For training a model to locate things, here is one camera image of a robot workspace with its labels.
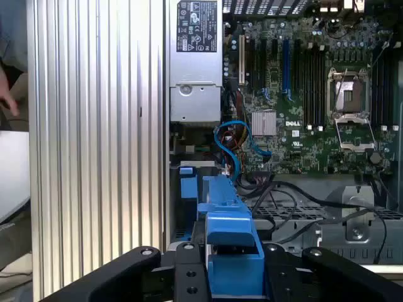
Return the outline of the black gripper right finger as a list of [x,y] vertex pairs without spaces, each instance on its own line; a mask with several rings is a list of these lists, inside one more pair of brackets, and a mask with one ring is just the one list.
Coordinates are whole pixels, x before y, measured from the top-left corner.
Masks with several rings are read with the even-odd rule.
[[264,273],[269,301],[402,301],[402,286],[330,250],[295,256],[266,243]]

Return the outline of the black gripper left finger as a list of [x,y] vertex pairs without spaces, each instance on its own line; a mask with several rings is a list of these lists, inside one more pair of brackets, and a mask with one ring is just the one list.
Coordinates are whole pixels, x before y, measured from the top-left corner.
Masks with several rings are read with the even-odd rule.
[[179,244],[162,254],[134,248],[45,297],[45,301],[209,301],[199,246]]

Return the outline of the bare person hand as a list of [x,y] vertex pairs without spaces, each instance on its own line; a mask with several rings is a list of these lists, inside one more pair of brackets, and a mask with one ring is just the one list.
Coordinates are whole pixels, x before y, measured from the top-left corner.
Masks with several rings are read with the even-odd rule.
[[9,110],[13,116],[18,116],[19,115],[19,109],[17,102],[15,101],[14,97],[11,95],[11,92],[9,90],[9,83],[8,79],[6,77],[6,74],[1,68],[1,75],[0,75],[0,80],[1,80],[1,99],[3,99],[6,104],[9,106]]

